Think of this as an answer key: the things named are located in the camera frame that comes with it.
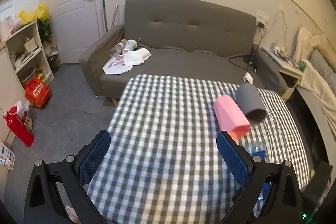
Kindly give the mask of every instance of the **nightstand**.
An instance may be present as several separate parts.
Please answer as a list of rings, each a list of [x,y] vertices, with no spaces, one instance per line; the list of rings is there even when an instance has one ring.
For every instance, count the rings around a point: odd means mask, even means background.
[[[282,99],[288,100],[293,94],[297,84],[300,82],[303,72],[293,66],[289,65],[287,62],[279,59],[274,53],[269,49],[262,47],[262,49],[275,61],[278,65],[279,73],[287,84],[287,90],[281,96]]]

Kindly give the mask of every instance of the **sofa armrest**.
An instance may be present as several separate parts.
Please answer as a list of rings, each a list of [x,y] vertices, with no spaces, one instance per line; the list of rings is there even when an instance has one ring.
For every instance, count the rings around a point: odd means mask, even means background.
[[[255,48],[257,75],[268,90],[282,96],[287,90],[287,84],[279,73],[277,63],[261,48]]]
[[[117,25],[99,38],[79,57],[79,64],[84,76],[93,93],[97,96],[104,95],[99,79],[104,72],[103,66],[111,58],[109,50],[123,37],[124,25]]]

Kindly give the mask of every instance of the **sofa cushion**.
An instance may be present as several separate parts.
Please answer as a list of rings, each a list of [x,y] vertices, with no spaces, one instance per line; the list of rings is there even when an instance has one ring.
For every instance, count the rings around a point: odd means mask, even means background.
[[[126,0],[125,38],[152,48],[210,52],[221,57],[251,52],[255,17],[200,0]]]
[[[152,56],[143,64],[134,66],[132,70],[121,75],[102,74],[100,84],[105,96],[119,98],[129,79],[139,74],[176,76],[233,84],[243,83],[246,70],[231,64],[228,58],[202,52],[190,53],[182,50],[149,47],[147,49]],[[232,62],[246,67],[246,64],[241,61],[233,59]],[[250,74],[254,79],[254,85],[263,88],[258,76],[253,72]]]

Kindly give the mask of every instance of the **plastic bag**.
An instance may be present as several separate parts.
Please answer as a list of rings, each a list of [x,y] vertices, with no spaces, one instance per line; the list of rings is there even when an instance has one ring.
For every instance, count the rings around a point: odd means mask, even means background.
[[[28,14],[26,11],[21,11],[17,16],[22,19],[21,25],[27,25],[37,19],[46,21],[50,18],[46,2],[41,3],[41,5],[31,14]]]
[[[0,21],[0,39],[6,40],[11,34],[15,33],[22,24],[22,20],[16,15],[5,17]]]
[[[13,20],[12,17],[5,17],[0,21],[0,39],[1,41],[6,40],[12,34]]]
[[[16,114],[21,117],[23,116],[23,114],[27,111],[29,111],[29,106],[30,106],[30,103],[29,101],[23,103],[22,101],[18,101],[14,106],[17,107],[17,111],[16,111]]]
[[[0,143],[0,164],[4,165],[9,171],[13,170],[15,155],[12,150]]]

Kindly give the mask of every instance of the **checkered bed sheet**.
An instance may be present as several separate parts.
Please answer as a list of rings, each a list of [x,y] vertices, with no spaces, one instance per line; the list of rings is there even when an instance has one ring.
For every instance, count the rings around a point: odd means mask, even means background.
[[[88,188],[114,223],[218,223],[232,206],[234,179],[216,146],[213,103],[238,85],[138,75],[111,120],[111,146]],[[263,142],[268,161],[293,163],[301,187],[309,169],[302,140],[283,100],[259,89],[267,110],[240,140]]]

